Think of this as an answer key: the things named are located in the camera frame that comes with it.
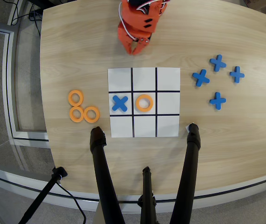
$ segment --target blue x piece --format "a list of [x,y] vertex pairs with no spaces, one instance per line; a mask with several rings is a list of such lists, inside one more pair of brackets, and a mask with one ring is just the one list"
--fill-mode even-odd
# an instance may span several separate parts
[[245,75],[244,73],[240,73],[240,67],[236,66],[235,67],[235,71],[230,72],[230,75],[234,77],[234,82],[235,83],[239,83],[240,82],[240,78],[244,78]]
[[115,95],[113,97],[113,100],[115,101],[115,105],[112,107],[113,111],[116,111],[118,108],[122,109],[122,111],[124,112],[128,110],[126,105],[124,105],[124,103],[128,101],[128,97],[123,97],[122,99],[120,99],[117,95]]
[[193,77],[197,79],[196,86],[200,87],[202,86],[202,83],[209,83],[210,80],[205,77],[206,75],[206,70],[202,69],[200,74],[198,73],[193,73]]
[[215,65],[214,71],[220,71],[220,68],[226,68],[227,66],[224,62],[222,62],[222,55],[218,55],[217,59],[212,58],[210,62]]
[[212,105],[216,105],[216,109],[217,110],[221,110],[221,104],[222,103],[226,103],[226,99],[225,98],[221,98],[221,93],[219,93],[219,92],[216,92],[215,95],[216,95],[215,99],[211,99],[210,103]]

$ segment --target floor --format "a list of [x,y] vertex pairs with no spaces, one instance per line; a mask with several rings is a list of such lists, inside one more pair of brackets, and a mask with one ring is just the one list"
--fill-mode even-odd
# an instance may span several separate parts
[[[243,0],[226,0],[246,7]],[[7,23],[11,5],[0,0],[0,22]],[[31,5],[26,6],[25,14]],[[0,35],[0,165],[37,174],[51,174],[54,167],[51,150],[12,146],[8,141],[2,98],[2,51],[4,37]],[[46,131],[40,84],[40,38],[34,22],[23,17],[20,22],[16,51],[16,101],[19,129]],[[17,223],[31,199],[0,189],[0,220]],[[88,224],[93,212],[86,212]],[[161,224],[169,223],[171,214],[157,214]],[[140,214],[124,215],[127,224],[140,223]],[[29,223],[82,223],[79,210],[43,203]],[[266,224],[266,191],[231,203],[194,210],[192,224]]]
[[[0,188],[0,220],[18,223],[33,199]],[[95,213],[84,211],[86,224],[92,224]],[[139,224],[140,214],[124,214],[126,224]],[[160,224],[168,224],[171,213],[157,213]],[[42,203],[28,224],[81,224],[78,209]],[[266,224],[266,191],[234,202],[192,211],[190,224]]]

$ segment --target orange ring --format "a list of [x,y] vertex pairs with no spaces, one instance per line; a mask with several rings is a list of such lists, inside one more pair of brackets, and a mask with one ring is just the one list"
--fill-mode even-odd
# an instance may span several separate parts
[[[87,115],[87,112],[88,111],[94,111],[95,112],[95,118],[94,119],[91,119],[88,115]],[[86,119],[87,122],[89,123],[95,123],[98,121],[98,119],[100,118],[100,111],[99,109],[97,109],[96,107],[94,106],[89,106],[85,109],[84,111],[84,117]]]
[[[148,106],[148,107],[146,107],[146,108],[143,108],[143,107],[141,107],[140,106],[140,100],[141,99],[148,99],[149,101],[150,101],[150,105]],[[152,98],[149,96],[149,95],[141,95],[141,96],[139,96],[138,98],[137,98],[137,100],[136,100],[136,107],[138,108],[138,110],[140,110],[141,112],[148,112],[148,111],[150,111],[151,109],[152,109],[152,107],[153,107],[153,100],[152,100]]]
[[[79,95],[79,101],[78,103],[76,103],[75,101],[73,101],[72,96],[74,94],[78,94]],[[69,104],[71,104],[72,106],[79,106],[83,103],[83,93],[80,90],[72,90],[69,94],[68,94],[68,102]]]
[[[73,114],[74,110],[78,110],[81,114],[81,117],[79,118],[76,118]],[[84,119],[84,112],[83,112],[83,109],[79,106],[73,106],[70,110],[69,110],[69,117],[71,118],[71,120],[73,122],[80,122]]]

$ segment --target black pole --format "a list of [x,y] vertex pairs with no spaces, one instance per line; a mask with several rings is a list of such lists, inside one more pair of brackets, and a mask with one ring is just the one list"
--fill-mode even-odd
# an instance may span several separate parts
[[104,146],[106,137],[100,127],[91,130],[90,151],[95,166],[95,178],[106,224],[124,224],[122,212],[111,180]]
[[19,224],[25,224],[31,219],[32,215],[38,209],[40,204],[43,202],[44,198],[47,196],[49,191],[53,188],[54,184],[61,180],[63,177],[66,177],[68,174],[62,167],[54,168],[51,180],[46,184],[44,189],[40,192],[40,194],[36,197],[34,202],[32,202],[31,206],[24,213],[22,219]]
[[151,172],[149,167],[143,169],[143,195],[138,200],[141,207],[140,224],[157,224],[156,199],[151,188]]
[[189,224],[191,219],[201,140],[197,125],[190,124],[189,131],[184,168],[170,224]]

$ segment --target tic-tac-toe board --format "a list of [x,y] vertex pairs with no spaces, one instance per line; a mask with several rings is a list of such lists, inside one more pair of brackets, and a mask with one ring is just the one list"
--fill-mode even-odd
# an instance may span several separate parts
[[176,137],[180,68],[108,69],[112,138]]

